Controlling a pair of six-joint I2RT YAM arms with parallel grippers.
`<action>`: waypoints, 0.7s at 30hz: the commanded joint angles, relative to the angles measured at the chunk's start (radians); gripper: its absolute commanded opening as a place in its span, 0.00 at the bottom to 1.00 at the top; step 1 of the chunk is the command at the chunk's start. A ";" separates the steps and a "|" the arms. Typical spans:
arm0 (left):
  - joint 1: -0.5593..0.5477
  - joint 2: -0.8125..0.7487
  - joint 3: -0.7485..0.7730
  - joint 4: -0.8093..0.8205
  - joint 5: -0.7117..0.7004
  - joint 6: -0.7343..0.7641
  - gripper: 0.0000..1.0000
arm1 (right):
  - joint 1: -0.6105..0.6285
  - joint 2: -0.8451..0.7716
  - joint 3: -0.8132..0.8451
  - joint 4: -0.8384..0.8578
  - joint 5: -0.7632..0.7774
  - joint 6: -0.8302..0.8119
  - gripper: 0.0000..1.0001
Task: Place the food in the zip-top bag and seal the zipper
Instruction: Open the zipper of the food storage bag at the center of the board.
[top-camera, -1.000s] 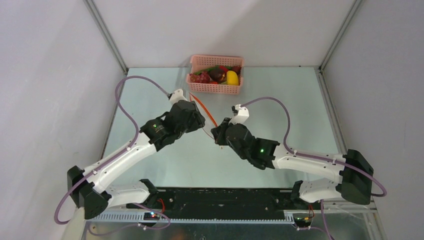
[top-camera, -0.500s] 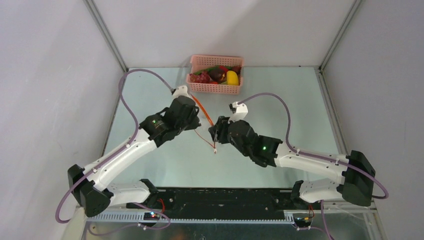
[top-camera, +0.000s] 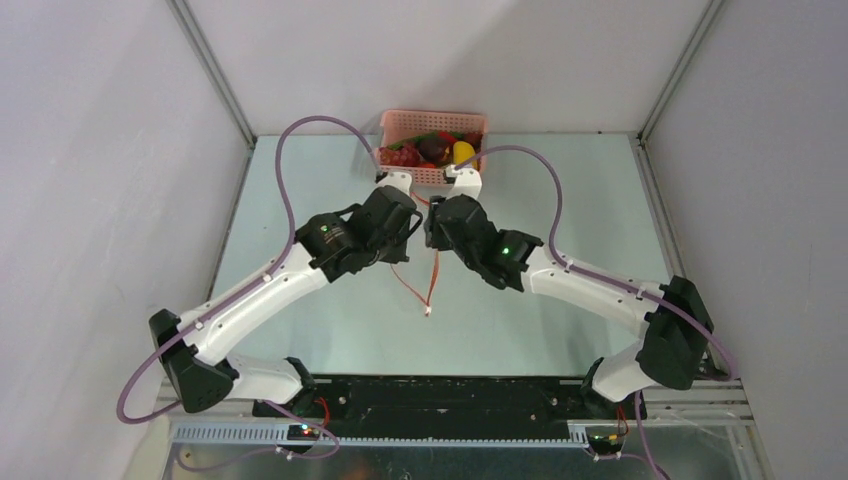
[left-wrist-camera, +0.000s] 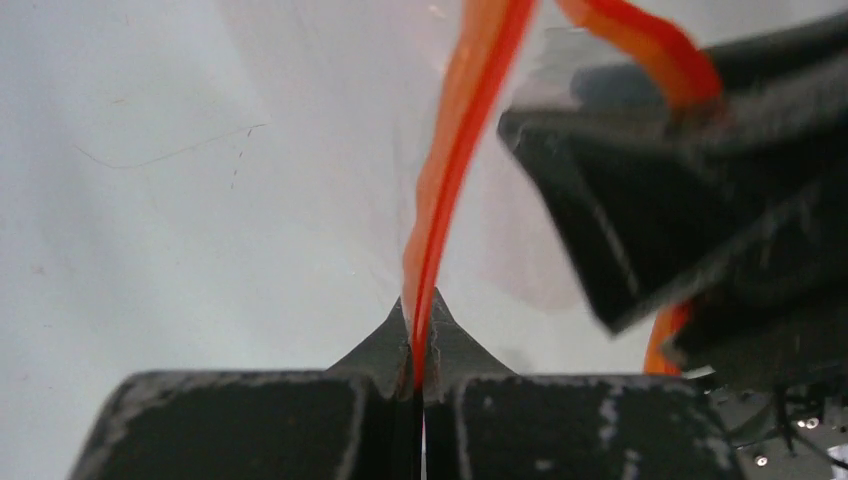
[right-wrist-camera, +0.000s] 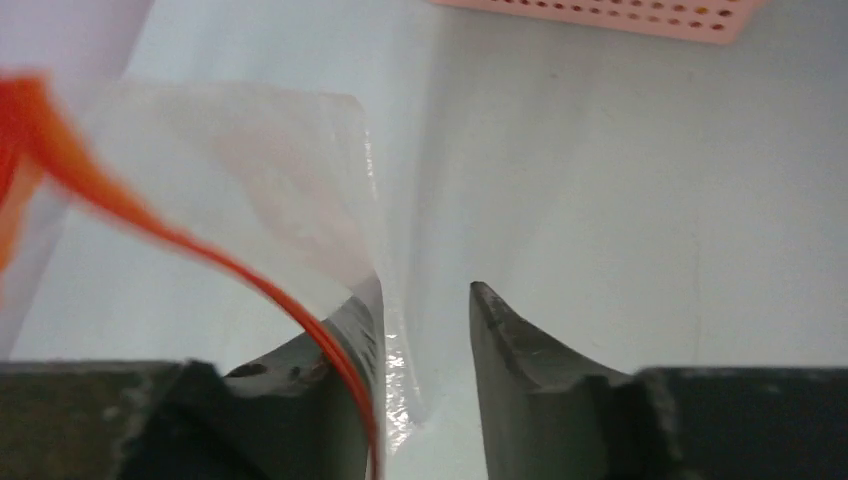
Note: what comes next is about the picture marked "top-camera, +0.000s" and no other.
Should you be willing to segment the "clear zip bag orange zipper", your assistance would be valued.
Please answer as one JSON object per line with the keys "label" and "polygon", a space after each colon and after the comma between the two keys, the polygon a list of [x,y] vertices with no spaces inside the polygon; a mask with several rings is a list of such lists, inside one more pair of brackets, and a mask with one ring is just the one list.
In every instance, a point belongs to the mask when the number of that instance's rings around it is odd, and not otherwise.
{"label": "clear zip bag orange zipper", "polygon": [[426,257],[418,258],[413,265],[415,271],[410,268],[399,270],[396,265],[390,265],[389,268],[394,279],[420,304],[422,315],[430,318],[441,273],[440,252],[429,250]]}

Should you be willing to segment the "pink plastic basket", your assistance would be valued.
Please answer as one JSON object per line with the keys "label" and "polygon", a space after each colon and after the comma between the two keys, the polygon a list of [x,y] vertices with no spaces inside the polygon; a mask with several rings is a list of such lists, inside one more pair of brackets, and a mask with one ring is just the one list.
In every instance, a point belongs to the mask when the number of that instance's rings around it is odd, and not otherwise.
{"label": "pink plastic basket", "polygon": [[414,185],[436,188],[448,185],[447,167],[482,151],[489,122],[483,114],[390,109],[379,126],[381,170],[401,170]]}

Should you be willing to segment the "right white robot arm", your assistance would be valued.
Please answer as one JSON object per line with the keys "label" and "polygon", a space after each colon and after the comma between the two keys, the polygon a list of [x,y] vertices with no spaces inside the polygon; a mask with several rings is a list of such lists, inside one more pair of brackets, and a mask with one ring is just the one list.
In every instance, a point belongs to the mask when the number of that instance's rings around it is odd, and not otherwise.
{"label": "right white robot arm", "polygon": [[699,374],[713,324],[695,285],[617,278],[575,261],[540,238],[497,228],[468,195],[434,196],[426,244],[452,251],[487,284],[548,296],[616,322],[636,337],[621,352],[596,360],[584,377],[585,411],[606,418],[622,401],[651,386],[688,390]]}

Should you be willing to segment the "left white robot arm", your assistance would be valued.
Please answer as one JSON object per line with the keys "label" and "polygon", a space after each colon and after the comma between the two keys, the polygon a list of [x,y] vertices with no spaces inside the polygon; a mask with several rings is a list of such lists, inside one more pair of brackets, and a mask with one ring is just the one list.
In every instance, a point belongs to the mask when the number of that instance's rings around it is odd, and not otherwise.
{"label": "left white robot arm", "polygon": [[408,261],[407,241],[423,216],[410,188],[388,178],[361,204],[317,214],[294,233],[286,254],[204,306],[181,315],[166,309],[149,320],[164,352],[160,362],[187,413],[228,399],[280,405],[304,416],[316,403],[315,383],[295,357],[271,362],[233,348],[284,308],[345,275],[376,263]]}

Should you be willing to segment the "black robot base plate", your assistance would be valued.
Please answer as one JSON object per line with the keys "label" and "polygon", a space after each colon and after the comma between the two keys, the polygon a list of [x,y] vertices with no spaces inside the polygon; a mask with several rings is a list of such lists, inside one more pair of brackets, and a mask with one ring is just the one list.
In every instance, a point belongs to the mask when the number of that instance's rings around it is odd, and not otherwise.
{"label": "black robot base plate", "polygon": [[342,434],[552,439],[582,420],[629,423],[646,410],[632,396],[608,404],[578,377],[319,375],[298,416]]}

